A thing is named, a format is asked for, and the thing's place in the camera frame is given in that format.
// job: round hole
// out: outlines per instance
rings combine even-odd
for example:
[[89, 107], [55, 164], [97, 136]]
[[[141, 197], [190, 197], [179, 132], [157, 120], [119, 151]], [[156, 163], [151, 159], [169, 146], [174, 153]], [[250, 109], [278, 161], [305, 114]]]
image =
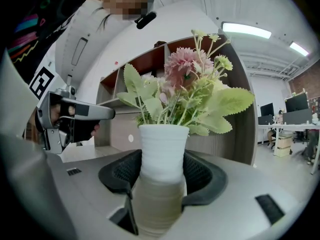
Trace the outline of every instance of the round hole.
[[134, 137], [132, 136], [132, 134], [130, 134], [130, 135], [128, 136], [128, 139], [129, 139], [130, 142], [134, 142]]

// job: pink flower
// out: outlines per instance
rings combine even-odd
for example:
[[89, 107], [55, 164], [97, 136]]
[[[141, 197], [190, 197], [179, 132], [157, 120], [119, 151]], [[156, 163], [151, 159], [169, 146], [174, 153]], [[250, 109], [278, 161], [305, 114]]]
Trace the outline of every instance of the pink flower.
[[[204, 64], [204, 69], [213, 69], [214, 63], [207, 58], [206, 53], [201, 50], [200, 58]], [[190, 48], [178, 48], [169, 56], [168, 61], [164, 64], [164, 77], [170, 82], [171, 86], [180, 89], [180, 86], [188, 87], [196, 78], [193, 61], [202, 66], [197, 52]]]

